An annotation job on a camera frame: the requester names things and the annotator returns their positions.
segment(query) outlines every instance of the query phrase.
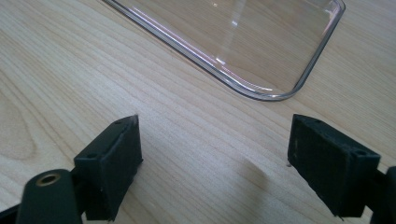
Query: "wooden table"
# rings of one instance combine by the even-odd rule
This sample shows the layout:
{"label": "wooden table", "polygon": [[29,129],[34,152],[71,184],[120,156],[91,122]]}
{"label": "wooden table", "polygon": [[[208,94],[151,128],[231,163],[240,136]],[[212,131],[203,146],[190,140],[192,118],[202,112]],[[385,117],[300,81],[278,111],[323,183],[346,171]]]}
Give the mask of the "wooden table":
{"label": "wooden table", "polygon": [[[343,223],[287,166],[292,115],[396,165],[396,4],[345,0],[304,87],[229,90],[103,2],[0,2],[0,210],[31,177],[72,169],[110,122],[140,118],[144,163],[116,223]],[[371,212],[346,223],[368,223]]]}

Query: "wood grain surface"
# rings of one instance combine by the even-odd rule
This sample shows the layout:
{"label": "wood grain surface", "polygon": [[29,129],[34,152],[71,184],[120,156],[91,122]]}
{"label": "wood grain surface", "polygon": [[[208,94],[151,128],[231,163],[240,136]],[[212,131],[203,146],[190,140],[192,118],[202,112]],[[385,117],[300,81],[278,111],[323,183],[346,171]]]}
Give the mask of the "wood grain surface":
{"label": "wood grain surface", "polygon": [[333,217],[287,166],[292,115],[322,119],[396,165],[396,3],[345,0],[304,87],[229,90],[102,1],[0,1],[0,210],[110,122],[140,118],[144,162],[115,223],[368,223]]}

